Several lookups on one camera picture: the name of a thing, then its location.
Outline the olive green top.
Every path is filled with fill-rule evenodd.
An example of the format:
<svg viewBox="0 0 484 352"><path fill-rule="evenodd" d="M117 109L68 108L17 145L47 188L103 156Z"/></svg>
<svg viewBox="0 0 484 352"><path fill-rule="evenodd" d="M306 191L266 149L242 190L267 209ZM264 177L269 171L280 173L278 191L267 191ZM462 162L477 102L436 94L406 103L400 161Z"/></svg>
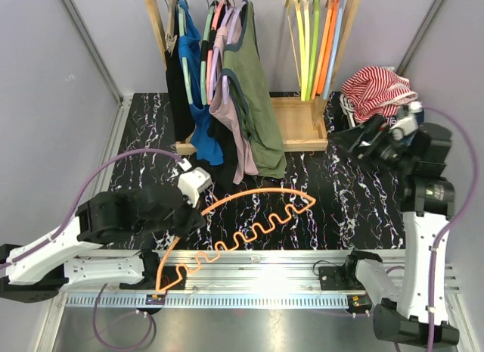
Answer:
<svg viewBox="0 0 484 352"><path fill-rule="evenodd" d="M259 175L282 179L287 162L260 61L253 3L243 0L235 17L240 21L240 35L227 41L222 75L228 78L231 99L242 116L242 134L250 143Z"/></svg>

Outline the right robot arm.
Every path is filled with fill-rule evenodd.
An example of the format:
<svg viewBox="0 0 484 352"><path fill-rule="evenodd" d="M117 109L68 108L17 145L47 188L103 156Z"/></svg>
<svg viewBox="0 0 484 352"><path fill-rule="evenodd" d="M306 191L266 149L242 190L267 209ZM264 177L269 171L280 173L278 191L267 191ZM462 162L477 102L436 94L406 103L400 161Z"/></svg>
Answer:
<svg viewBox="0 0 484 352"><path fill-rule="evenodd" d="M422 123L404 143L375 115L329 138L361 165L396 173L405 226L401 287L389 277L382 258L367 251L352 251L335 271L336 280L367 292L377 339L427 350L457 345L460 332L450 325L445 305L446 245L440 235L455 216L455 189L442 177L451 131Z"/></svg>

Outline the black white striped tank top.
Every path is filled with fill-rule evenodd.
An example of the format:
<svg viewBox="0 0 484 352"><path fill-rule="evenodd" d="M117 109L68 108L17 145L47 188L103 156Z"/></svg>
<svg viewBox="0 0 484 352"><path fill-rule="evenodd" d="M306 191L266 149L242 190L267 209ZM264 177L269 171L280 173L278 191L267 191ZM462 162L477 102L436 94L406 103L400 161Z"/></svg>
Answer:
<svg viewBox="0 0 484 352"><path fill-rule="evenodd" d="M358 123L355 121L354 107L342 92L340 93L340 107L348 120L349 127L355 127Z"/></svg>

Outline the red white striped top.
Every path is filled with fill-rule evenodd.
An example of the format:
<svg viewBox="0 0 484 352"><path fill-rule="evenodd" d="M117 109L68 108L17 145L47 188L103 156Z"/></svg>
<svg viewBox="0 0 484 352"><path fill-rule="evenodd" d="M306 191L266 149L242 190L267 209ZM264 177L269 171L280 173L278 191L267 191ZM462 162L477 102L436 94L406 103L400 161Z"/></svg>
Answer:
<svg viewBox="0 0 484 352"><path fill-rule="evenodd" d="M356 123L376 114L394 117L400 106L418 98L408 79L377 66L361 68L342 84L341 94L349 102Z"/></svg>

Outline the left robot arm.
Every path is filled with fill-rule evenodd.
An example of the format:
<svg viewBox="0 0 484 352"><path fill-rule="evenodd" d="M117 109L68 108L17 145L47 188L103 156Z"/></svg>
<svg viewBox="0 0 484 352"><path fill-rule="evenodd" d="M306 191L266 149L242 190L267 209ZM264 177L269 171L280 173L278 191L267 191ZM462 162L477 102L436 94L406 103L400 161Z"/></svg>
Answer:
<svg viewBox="0 0 484 352"><path fill-rule="evenodd" d="M29 304L70 288L154 289L163 280L155 251L143 247L119 258L89 253L149 232L187 236L204 224L195 202L172 184L101 192L81 204L65 226L26 246L1 246L1 297Z"/></svg>

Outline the orange hanger with red top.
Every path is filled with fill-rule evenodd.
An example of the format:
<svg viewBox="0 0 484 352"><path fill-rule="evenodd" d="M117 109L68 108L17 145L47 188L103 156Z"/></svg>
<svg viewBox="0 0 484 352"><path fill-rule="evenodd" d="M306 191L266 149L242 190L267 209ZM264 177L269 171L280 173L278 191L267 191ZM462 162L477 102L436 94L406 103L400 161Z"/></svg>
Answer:
<svg viewBox="0 0 484 352"><path fill-rule="evenodd" d="M233 195L229 195L221 200L216 201L215 203L206 207L201 212L201 215L205 216L208 213L214 211L216 208L221 207L222 205L227 204L228 202L233 201L235 199L242 198L248 195L261 194L261 193L268 193L268 194L278 193L278 194L296 195L308 201L308 203L303 208L300 208L300 209L297 209L293 204L285 204L284 205L284 212L286 214L285 218L281 218L276 213L270 213L268 216L268 223L270 226L267 229L265 229L261 223L254 223L250 227L251 233L249 235L245 235L241 231L236 231L232 235L233 242L234 242L234 246L232 248L229 248L226 245L226 243L223 241L216 242L214 246L214 251L216 252L216 255L214 257L209 257L205 251L198 251L194 256L194 260L196 261L196 267L194 269L190 269L186 263L178 263L175 266L175 274L177 276L177 279L163 286L163 268L166 265L166 262L169 259L169 256L174 251L175 246L178 244L178 242L181 239L179 236L174 237L173 241L169 245L168 249L166 250L165 254L163 255L158 265L156 281L155 281L155 293L165 294L170 288L181 283L184 278L184 276L182 275L181 269L185 270L186 276L195 274L198 271L200 271L204 266L201 260L205 260L205 264L214 263L222 256L223 252L230 253L232 251L235 251L237 250L237 248L240 246L241 243L248 244L250 242L255 241L260 235L267 235L275 231L277 224L284 225L290 222L293 219L294 213L297 215L301 213L305 213L307 210L309 210L311 207L313 207L316 204L316 198L300 190L290 189L290 188L275 188L275 187L254 188L254 189L238 192Z"/></svg>

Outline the yellow plastic hanger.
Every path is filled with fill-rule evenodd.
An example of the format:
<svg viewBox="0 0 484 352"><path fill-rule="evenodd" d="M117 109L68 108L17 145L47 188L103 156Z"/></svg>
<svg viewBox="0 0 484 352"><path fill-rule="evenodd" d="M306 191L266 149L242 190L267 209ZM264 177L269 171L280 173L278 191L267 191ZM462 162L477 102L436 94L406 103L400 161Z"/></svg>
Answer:
<svg viewBox="0 0 484 352"><path fill-rule="evenodd" d="M287 22L290 31L290 40L293 49L293 56L296 65L296 74L300 89L300 98L303 101L303 74L304 74L304 29L303 29L303 10L300 0L286 0Z"/></svg>

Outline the purple hanger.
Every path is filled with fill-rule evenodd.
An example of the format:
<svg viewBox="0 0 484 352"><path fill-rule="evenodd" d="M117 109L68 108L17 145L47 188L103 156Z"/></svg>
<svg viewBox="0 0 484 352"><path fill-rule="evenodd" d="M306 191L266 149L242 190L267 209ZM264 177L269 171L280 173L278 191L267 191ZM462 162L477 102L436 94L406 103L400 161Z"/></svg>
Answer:
<svg viewBox="0 0 484 352"><path fill-rule="evenodd" d="M232 43L232 38L233 38L234 30L235 30L235 27L236 27L236 24L237 24L237 19L239 18L240 13L242 12L245 5L246 5L246 1L243 0L241 2L241 4L237 7L237 9L235 10L235 12L233 13L233 15L231 17L231 22L230 22L230 27L229 27L229 31L228 31L228 36L227 36L225 48L228 48L228 46ZM227 78L226 75L223 75L222 76L222 101L223 101L223 104L228 103L228 98L229 98L228 78Z"/></svg>

